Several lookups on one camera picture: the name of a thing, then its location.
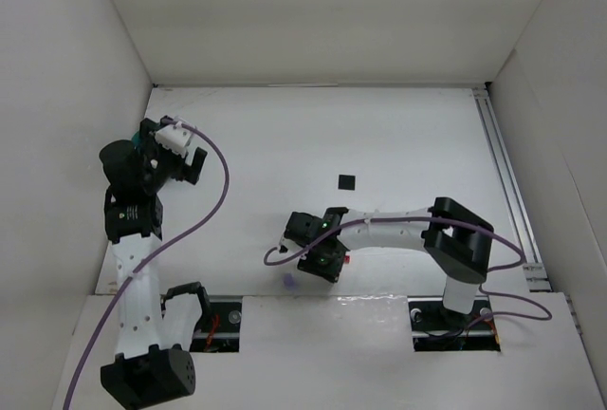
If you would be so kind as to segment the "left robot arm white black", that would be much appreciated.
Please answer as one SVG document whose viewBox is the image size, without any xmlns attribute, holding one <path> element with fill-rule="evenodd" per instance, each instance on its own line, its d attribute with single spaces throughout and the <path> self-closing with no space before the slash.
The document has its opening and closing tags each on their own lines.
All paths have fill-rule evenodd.
<svg viewBox="0 0 607 410">
<path fill-rule="evenodd" d="M 157 265 L 145 260 L 162 244 L 159 190 L 170 179 L 192 185 L 199 179 L 207 153 L 190 152 L 192 137 L 175 120 L 145 119 L 137 142 L 117 140 L 100 151 L 109 182 L 104 227 L 123 290 L 115 359 L 101 367 L 101 385 L 125 409 L 146 409 L 195 390 L 190 345 L 211 314 L 208 294 L 198 282 L 162 293 Z"/>
</svg>

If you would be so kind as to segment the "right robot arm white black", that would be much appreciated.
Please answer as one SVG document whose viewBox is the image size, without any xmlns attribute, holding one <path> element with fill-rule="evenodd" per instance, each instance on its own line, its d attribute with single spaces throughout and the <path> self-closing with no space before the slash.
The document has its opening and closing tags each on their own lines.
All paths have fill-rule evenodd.
<svg viewBox="0 0 607 410">
<path fill-rule="evenodd" d="M 493 226 L 449 197 L 405 213 L 331 207 L 322 217 L 293 212 L 279 242 L 297 268 L 330 283 L 339 280 L 349 252 L 384 248 L 424 252 L 446 274 L 443 307 L 470 315 L 487 280 Z"/>
</svg>

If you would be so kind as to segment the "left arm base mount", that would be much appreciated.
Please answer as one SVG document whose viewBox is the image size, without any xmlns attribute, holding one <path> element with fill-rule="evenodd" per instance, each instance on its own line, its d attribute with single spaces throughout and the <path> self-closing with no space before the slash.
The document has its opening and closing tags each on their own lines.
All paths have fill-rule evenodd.
<svg viewBox="0 0 607 410">
<path fill-rule="evenodd" d="M 191 352 L 237 353 L 240 347 L 243 298 L 210 296 L 200 282 L 191 282 L 167 290 L 161 295 L 162 314 L 168 301 L 184 294 L 193 294 L 202 304 L 202 315 L 193 329 Z"/>
</svg>

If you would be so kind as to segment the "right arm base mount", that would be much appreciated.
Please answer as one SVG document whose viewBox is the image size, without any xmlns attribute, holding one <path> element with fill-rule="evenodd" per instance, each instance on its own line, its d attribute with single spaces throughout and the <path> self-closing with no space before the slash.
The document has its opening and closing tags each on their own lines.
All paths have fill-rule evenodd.
<svg viewBox="0 0 607 410">
<path fill-rule="evenodd" d="M 441 297 L 411 297 L 407 304 L 415 352 L 501 350 L 493 321 L 477 322 L 491 311 L 487 297 L 475 299 L 471 314 L 446 309 Z"/>
</svg>

